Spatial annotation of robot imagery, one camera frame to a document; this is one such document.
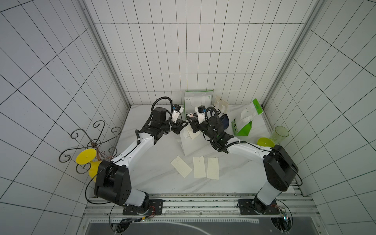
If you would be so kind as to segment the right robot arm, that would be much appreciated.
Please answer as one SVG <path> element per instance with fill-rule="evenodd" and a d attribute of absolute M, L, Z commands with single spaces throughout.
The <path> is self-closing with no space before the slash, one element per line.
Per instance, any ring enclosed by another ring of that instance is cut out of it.
<path fill-rule="evenodd" d="M 240 140 L 224 131 L 224 124 L 214 107 L 199 107 L 197 114 L 187 114 L 186 118 L 193 132 L 201 132 L 208 137 L 211 146 L 218 152 L 235 154 L 260 163 L 265 170 L 266 182 L 256 194 L 255 207 L 267 207 L 287 191 L 298 176 L 299 169 L 282 146 L 262 147 Z"/>

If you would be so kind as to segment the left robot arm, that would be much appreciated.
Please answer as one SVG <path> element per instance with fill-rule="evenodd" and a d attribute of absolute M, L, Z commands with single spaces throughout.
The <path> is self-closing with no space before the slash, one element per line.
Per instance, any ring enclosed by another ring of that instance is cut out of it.
<path fill-rule="evenodd" d="M 132 187 L 130 171 L 163 135 L 170 132 L 179 134 L 188 125 L 187 121 L 181 119 L 183 111 L 184 108 L 172 104 L 169 97 L 157 99 L 141 130 L 135 130 L 136 141 L 110 162 L 100 163 L 93 178 L 96 181 L 95 196 L 119 206 L 130 205 L 148 210 L 149 195 Z"/>

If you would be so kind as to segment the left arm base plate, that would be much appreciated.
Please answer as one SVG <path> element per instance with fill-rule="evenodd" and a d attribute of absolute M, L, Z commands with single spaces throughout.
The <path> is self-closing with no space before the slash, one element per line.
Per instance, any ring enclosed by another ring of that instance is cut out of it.
<path fill-rule="evenodd" d="M 163 200 L 161 199 L 148 199 L 141 206 L 125 205 L 123 207 L 123 215 L 129 216 L 151 216 L 161 215 L 163 209 Z"/>

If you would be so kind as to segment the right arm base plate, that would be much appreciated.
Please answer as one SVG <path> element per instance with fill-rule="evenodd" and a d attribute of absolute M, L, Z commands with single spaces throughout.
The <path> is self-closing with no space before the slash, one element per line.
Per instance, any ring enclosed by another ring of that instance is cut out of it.
<path fill-rule="evenodd" d="M 254 202 L 253 199 L 239 199 L 238 208 L 241 215 L 279 215 L 278 208 L 271 205 L 266 206 L 259 200 Z"/>

